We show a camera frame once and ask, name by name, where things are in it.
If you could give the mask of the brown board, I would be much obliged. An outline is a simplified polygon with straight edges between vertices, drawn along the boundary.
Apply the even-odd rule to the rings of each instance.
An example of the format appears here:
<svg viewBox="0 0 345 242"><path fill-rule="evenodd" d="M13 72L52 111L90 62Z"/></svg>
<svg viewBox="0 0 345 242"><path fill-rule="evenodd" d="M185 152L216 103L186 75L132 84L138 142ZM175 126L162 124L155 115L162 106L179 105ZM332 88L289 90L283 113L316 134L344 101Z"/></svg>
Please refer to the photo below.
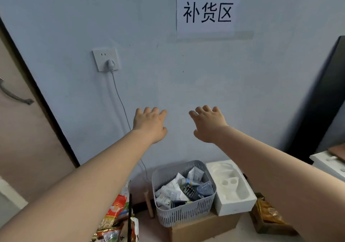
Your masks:
<svg viewBox="0 0 345 242"><path fill-rule="evenodd" d="M327 150L345 163L345 143L329 147Z"/></svg>

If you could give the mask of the wooden stick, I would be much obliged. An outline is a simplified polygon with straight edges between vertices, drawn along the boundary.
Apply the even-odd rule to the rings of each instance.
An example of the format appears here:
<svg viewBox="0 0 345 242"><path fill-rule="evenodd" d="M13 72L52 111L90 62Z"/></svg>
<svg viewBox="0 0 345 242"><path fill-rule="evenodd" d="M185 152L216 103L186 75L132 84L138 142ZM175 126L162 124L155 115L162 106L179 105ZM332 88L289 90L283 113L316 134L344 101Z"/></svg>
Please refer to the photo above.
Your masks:
<svg viewBox="0 0 345 242"><path fill-rule="evenodd" d="M145 189L143 194L144 194L145 202L146 202L146 205L147 205L147 208L148 208L148 211L149 211L150 218L154 219L155 215L154 215L154 212L153 212L153 207L151 205L151 200L150 200L150 197L149 197L148 189Z"/></svg>

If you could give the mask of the black thin rod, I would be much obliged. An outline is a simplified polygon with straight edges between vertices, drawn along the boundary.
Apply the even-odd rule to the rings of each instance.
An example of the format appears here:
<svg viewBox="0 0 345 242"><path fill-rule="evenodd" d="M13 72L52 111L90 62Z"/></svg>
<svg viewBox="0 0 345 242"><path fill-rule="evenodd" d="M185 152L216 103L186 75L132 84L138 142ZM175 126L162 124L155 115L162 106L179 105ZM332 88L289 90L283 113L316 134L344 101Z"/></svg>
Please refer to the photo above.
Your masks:
<svg viewBox="0 0 345 242"><path fill-rule="evenodd" d="M132 242L132 194L129 194L129 205L128 205L128 224L127 224L127 242Z"/></svg>

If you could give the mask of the person's right hand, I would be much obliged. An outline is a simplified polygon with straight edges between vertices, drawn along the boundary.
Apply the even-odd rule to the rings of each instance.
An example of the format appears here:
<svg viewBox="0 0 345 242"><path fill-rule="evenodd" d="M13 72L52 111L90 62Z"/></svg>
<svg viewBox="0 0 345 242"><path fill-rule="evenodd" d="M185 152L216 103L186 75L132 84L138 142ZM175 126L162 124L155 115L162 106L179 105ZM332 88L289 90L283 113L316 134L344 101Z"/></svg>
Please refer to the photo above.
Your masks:
<svg viewBox="0 0 345 242"><path fill-rule="evenodd" d="M213 115L212 109L208 105L202 107L204 115L198 115L195 110L189 111L189 115L195 123L196 129L205 130L205 143L215 143L216 138L224 128L228 128L223 114Z"/></svg>

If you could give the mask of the person's left forearm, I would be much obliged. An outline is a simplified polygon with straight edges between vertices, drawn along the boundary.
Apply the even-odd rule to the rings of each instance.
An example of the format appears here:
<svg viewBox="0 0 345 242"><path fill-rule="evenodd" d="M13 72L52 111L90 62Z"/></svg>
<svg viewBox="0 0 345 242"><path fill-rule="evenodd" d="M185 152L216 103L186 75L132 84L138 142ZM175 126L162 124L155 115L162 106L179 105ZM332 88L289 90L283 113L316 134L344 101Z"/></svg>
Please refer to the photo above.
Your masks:
<svg viewBox="0 0 345 242"><path fill-rule="evenodd" d="M153 143L132 130L26 205L0 228L0 242L89 242Z"/></svg>

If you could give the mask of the white paper sign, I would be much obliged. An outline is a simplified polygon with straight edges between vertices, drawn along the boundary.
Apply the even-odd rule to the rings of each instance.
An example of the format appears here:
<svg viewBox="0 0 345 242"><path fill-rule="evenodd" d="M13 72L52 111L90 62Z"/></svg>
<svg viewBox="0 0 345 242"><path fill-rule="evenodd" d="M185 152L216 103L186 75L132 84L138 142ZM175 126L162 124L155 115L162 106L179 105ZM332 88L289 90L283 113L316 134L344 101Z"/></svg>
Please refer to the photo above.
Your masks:
<svg viewBox="0 0 345 242"><path fill-rule="evenodd" d="M235 31L241 0L176 0L178 35Z"/></svg>

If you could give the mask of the black door frame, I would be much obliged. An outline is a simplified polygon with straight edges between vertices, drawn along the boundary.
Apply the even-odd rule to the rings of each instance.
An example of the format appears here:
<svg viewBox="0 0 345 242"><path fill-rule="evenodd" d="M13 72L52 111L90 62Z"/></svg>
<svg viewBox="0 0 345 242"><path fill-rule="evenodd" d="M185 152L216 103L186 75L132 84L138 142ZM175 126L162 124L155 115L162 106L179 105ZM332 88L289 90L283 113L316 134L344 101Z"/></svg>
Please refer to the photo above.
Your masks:
<svg viewBox="0 0 345 242"><path fill-rule="evenodd" d="M70 158L71 162L73 163L75 168L78 168L80 166L79 161L77 160L75 153L73 152L69 142L67 141L67 138L65 137L60 125L58 124L56 118L54 117L53 112L51 111L49 105L47 104L44 96L41 93L41 90L39 89L34 77L32 76L27 64L25 63L22 55L20 54L16 44L14 43L10 33L8 32L2 18L0 17L0 31L4 34L4 37L6 39L6 42L9 44L11 53L14 54L15 60L19 63L19 69L21 74L24 76L24 79L26 79L29 82L29 88L35 98L38 100L38 104L40 105L43 113L45 114L45 117L49 121L52 129L54 130L58 140L63 146L63 149L66 151L68 157Z"/></svg>

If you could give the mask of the red and white snack bag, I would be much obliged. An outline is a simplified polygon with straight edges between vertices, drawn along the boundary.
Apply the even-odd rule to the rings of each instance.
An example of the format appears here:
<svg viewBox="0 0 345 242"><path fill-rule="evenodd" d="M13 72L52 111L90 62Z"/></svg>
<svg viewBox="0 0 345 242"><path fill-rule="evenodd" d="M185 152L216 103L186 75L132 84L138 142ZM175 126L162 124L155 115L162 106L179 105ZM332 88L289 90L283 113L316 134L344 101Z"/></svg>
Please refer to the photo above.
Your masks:
<svg viewBox="0 0 345 242"><path fill-rule="evenodd" d="M129 215L129 181L126 181L121 192L116 197L109 211L106 213L97 230L104 230L115 227L117 223L127 218Z"/></svg>

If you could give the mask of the black panel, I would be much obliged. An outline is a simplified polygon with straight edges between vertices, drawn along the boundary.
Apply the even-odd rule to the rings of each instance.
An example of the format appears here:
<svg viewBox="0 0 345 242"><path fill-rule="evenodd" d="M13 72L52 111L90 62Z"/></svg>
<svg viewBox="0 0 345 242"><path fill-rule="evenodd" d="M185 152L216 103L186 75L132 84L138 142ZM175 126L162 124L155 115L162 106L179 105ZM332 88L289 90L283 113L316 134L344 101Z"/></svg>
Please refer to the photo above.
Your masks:
<svg viewBox="0 0 345 242"><path fill-rule="evenodd" d="M321 140L345 102L345 35L339 36L308 97L299 127L287 148L291 156L311 164Z"/></svg>

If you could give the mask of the small red snack bag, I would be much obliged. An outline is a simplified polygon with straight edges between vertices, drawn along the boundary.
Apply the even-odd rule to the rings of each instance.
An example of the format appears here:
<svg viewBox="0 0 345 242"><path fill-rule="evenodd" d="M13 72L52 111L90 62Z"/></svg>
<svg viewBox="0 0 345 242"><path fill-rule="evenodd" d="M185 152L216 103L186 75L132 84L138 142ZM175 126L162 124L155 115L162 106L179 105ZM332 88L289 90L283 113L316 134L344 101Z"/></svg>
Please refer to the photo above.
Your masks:
<svg viewBox="0 0 345 242"><path fill-rule="evenodd" d="M139 242L139 220L135 217L131 217L131 241L130 242Z"/></svg>

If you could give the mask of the grey plastic basket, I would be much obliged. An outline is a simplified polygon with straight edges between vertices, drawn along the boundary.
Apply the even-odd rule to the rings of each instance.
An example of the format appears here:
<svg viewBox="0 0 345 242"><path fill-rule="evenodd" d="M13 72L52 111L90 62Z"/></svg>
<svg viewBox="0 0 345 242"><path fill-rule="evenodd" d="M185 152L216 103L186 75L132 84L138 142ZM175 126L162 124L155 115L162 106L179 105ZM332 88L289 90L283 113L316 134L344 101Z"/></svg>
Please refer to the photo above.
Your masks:
<svg viewBox="0 0 345 242"><path fill-rule="evenodd" d="M181 173L184 177L186 177L189 170L191 170L191 168L194 166L197 166L198 168L205 171L207 177L203 178L204 181L210 179L215 185L206 165L198 160L183 162L173 166L162 167L153 172L153 198L157 210L158 220L162 226L172 227L181 223L195 220L199 217L207 215L210 212L215 194L207 198L200 199L192 203L168 210L162 210L158 208L156 204L155 191L173 180L177 173Z"/></svg>

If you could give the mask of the white foam packaging tray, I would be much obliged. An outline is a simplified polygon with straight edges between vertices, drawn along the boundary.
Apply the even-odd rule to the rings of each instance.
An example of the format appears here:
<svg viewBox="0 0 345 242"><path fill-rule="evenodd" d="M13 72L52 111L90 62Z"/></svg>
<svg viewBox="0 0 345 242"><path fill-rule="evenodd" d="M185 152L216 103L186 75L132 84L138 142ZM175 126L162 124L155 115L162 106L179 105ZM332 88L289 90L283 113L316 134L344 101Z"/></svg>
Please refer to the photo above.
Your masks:
<svg viewBox="0 0 345 242"><path fill-rule="evenodd" d="M257 197L232 160L210 162L206 167L216 186L213 203L218 216L252 210Z"/></svg>

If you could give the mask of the white wall socket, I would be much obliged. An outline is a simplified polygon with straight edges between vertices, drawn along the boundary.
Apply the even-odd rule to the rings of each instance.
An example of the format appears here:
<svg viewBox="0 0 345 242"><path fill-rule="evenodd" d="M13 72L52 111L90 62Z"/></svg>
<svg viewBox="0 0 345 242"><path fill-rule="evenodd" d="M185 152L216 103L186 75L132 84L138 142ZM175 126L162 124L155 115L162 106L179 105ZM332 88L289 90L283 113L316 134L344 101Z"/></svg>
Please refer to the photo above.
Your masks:
<svg viewBox="0 0 345 242"><path fill-rule="evenodd" d="M92 50L94 60L99 72L110 72L107 68L106 61L112 59L115 62L115 71L120 69L118 54L116 48L100 48Z"/></svg>

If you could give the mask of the brown cardboard box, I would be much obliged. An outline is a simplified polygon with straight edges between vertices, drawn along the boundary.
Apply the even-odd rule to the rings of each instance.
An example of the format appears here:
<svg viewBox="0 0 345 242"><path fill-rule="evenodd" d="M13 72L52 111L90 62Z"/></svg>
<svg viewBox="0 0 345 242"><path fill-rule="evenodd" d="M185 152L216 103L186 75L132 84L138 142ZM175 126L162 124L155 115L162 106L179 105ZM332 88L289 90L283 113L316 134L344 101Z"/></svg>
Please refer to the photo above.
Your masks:
<svg viewBox="0 0 345 242"><path fill-rule="evenodd" d="M203 242L236 228L243 213L218 216L212 208L208 215L169 228L170 242Z"/></svg>

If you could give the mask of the red and green snack bag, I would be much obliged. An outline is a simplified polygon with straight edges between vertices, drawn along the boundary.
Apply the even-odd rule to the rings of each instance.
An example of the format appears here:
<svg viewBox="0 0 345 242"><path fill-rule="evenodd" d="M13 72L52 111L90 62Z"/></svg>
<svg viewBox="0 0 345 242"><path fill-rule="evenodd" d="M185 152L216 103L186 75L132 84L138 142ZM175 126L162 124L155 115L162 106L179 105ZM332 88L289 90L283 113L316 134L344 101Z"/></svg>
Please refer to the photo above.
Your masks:
<svg viewBox="0 0 345 242"><path fill-rule="evenodd" d="M115 227L98 230L94 233L90 242L120 242L120 234L124 223L119 223Z"/></svg>

